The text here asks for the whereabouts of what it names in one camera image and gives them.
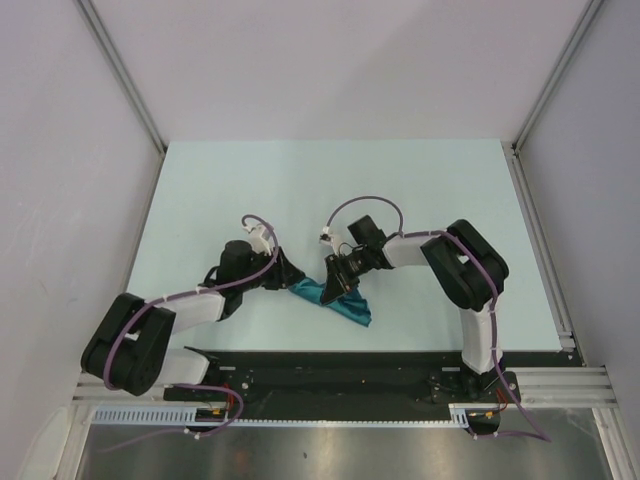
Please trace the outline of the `teal satin napkin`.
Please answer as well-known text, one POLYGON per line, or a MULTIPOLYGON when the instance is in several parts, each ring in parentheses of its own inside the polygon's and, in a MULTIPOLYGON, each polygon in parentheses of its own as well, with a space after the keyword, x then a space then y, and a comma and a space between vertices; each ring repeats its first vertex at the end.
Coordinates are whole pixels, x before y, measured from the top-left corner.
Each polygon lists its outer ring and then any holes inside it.
POLYGON ((288 291, 307 302, 332 310, 360 326, 368 327, 371 324, 372 313, 369 304, 358 289, 324 305, 321 303, 321 294, 325 286, 325 283, 305 277, 288 287, 288 291))

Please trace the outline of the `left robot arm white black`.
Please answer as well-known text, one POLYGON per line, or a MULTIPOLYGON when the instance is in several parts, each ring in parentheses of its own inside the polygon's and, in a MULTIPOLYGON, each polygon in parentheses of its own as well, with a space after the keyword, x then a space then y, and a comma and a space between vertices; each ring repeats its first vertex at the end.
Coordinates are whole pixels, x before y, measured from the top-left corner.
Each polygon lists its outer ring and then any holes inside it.
POLYGON ((108 389, 134 396, 164 377, 185 383, 199 399, 210 399, 220 390, 220 374, 209 368, 204 354, 170 354, 172 335, 229 318, 248 291, 288 290, 305 278, 281 248, 258 253, 247 241, 229 241, 218 264, 192 291, 149 302, 131 293, 118 295, 85 347, 81 368, 108 389))

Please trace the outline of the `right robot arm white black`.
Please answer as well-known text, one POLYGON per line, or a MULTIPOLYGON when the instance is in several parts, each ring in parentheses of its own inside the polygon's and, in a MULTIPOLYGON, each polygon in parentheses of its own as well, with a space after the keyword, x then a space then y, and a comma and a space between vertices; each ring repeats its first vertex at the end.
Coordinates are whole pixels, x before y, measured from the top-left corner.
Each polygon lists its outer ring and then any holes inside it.
POLYGON ((460 219, 444 231, 387 235, 365 215, 348 226, 356 242, 348 254, 333 244, 325 258, 327 277, 320 303, 327 305, 353 292, 371 270, 426 266, 447 298, 460 310, 461 358, 469 369, 461 376, 463 393, 484 401, 497 389, 492 371, 499 366, 496 307, 509 276, 506 261, 475 229, 460 219))

